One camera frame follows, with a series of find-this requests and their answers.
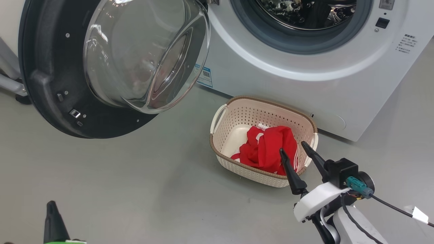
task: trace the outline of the door hinge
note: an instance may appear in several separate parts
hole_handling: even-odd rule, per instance
[[[216,4],[216,5],[220,5],[220,0],[207,0],[207,4]]]

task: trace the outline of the brown basket rim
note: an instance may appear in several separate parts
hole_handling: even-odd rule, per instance
[[[268,100],[262,100],[262,99],[254,98],[254,97],[251,97],[251,96],[236,96],[236,97],[233,97],[232,99],[230,99],[226,104],[229,105],[229,104],[233,103],[234,101],[240,100],[240,99],[247,99],[247,100],[253,100],[253,101],[257,101],[257,102],[263,102],[263,103],[266,103],[266,104],[269,104],[269,105],[273,105],[273,106],[276,106],[276,107],[288,110],[290,112],[294,112],[296,114],[299,114],[299,115],[303,116],[304,118],[306,118],[311,123],[311,125],[313,127],[313,131],[315,133],[318,133],[318,128],[316,127],[315,122],[310,117],[306,116],[305,114],[303,114],[302,112],[300,112],[300,111],[298,111],[296,109],[288,108],[288,107],[286,107],[286,106],[284,106],[282,104],[279,104],[279,103],[271,102],[271,101],[268,101]],[[256,173],[259,173],[259,174],[263,174],[263,175],[267,175],[267,176],[270,176],[270,177],[273,177],[273,178],[277,178],[277,179],[281,179],[281,180],[287,180],[288,179],[288,177],[286,177],[284,175],[277,175],[277,174],[269,173],[269,172],[266,172],[266,171],[263,171],[263,170],[260,170],[260,169],[257,169],[257,168],[253,168],[253,167],[250,167],[248,165],[242,164],[240,162],[237,162],[237,161],[235,161],[235,160],[233,160],[233,159],[231,159],[231,158],[223,155],[222,153],[220,153],[217,150],[217,148],[215,148],[214,143],[213,143],[213,134],[212,133],[210,133],[210,145],[211,145],[211,148],[213,149],[214,153],[217,154],[217,156],[219,156],[220,158],[223,158],[224,160],[229,161],[229,162],[231,162],[231,163],[233,163],[235,165],[238,165],[238,166],[243,167],[245,169],[248,169],[250,171],[253,171],[253,172],[256,172]],[[303,168],[300,169],[300,171],[298,171],[297,174],[298,175],[302,175],[306,171],[306,169],[307,169],[307,167],[303,166]]]

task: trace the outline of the black cable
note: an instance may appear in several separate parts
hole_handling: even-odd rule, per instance
[[[396,211],[398,211],[398,212],[400,212],[400,213],[402,213],[402,214],[404,214],[404,215],[407,215],[407,216],[409,216],[410,218],[413,217],[412,214],[409,214],[409,213],[407,213],[406,211],[401,210],[401,209],[399,209],[399,208],[393,206],[392,204],[387,203],[387,202],[385,202],[385,201],[379,199],[378,197],[374,196],[373,194],[369,194],[369,195],[370,195],[373,199],[375,199],[375,200],[379,201],[380,203],[382,203],[382,204],[388,206],[389,208],[391,208],[391,209],[395,209]],[[428,226],[434,227],[434,224],[428,222]]]
[[[345,197],[345,195],[341,195],[341,205],[342,205],[342,208],[344,209],[344,212],[347,214],[348,218],[351,220],[351,222],[353,222],[361,232],[363,232],[367,237],[369,237],[369,239],[375,241],[375,243],[377,243],[377,244],[383,244],[382,242],[377,240],[375,237],[373,237],[371,234],[369,234],[365,229],[363,229],[363,227],[360,226],[357,223],[357,221],[351,216],[350,212],[347,209],[347,206],[345,205],[344,197]]]

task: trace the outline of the laundry basket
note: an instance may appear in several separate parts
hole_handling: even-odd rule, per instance
[[[273,187],[288,186],[286,176],[265,172],[230,158],[242,144],[247,142],[247,131],[258,124],[268,127],[284,125],[292,129],[299,147],[297,174],[304,173],[311,158],[307,157],[301,142],[306,141],[316,150],[318,145],[316,125],[308,116],[272,102],[238,96],[221,106],[211,123],[211,148],[220,164],[238,175]]]

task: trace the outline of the black rubber foot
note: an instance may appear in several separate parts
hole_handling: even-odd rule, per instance
[[[17,100],[19,103],[24,104],[24,105],[32,104],[29,96],[20,96],[18,94],[15,94],[15,100]]]

